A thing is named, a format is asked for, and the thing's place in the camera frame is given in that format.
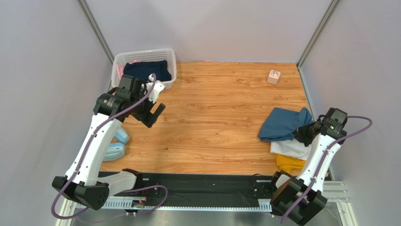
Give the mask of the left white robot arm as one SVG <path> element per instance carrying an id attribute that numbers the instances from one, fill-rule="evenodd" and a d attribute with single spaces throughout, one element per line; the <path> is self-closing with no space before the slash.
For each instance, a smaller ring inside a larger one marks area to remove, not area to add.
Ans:
<path id="1" fill-rule="evenodd" d="M 151 110 L 165 85 L 152 73 L 148 79 L 123 75 L 119 86 L 97 98 L 91 125 L 84 143 L 71 167 L 63 176 L 56 176 L 52 187 L 58 197 L 99 210 L 115 194 L 136 187 L 140 173 L 132 169 L 100 178 L 98 173 L 106 151 L 125 119 L 133 116 L 150 128 L 164 111 L 159 104 Z"/>

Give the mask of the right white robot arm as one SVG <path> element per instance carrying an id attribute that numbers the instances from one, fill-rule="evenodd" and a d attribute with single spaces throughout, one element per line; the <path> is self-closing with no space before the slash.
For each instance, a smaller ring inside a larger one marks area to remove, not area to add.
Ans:
<path id="1" fill-rule="evenodd" d="M 289 219 L 304 226 L 327 203 L 322 195 L 325 175 L 331 160 L 340 149 L 347 132 L 344 126 L 347 113 L 330 108 L 316 122 L 297 128 L 295 139 L 311 148 L 300 174 L 295 177 L 281 170 L 275 172 L 270 183 L 272 214 L 281 221 Z"/>

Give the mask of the teal blue t shirt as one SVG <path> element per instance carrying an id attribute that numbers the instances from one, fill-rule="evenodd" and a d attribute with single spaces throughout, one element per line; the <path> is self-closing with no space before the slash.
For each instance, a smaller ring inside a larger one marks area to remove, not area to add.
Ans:
<path id="1" fill-rule="evenodd" d="M 297 128 L 312 121 L 312 115 L 305 107 L 299 112 L 276 107 L 264 121 L 257 137 L 264 142 L 292 140 Z"/>

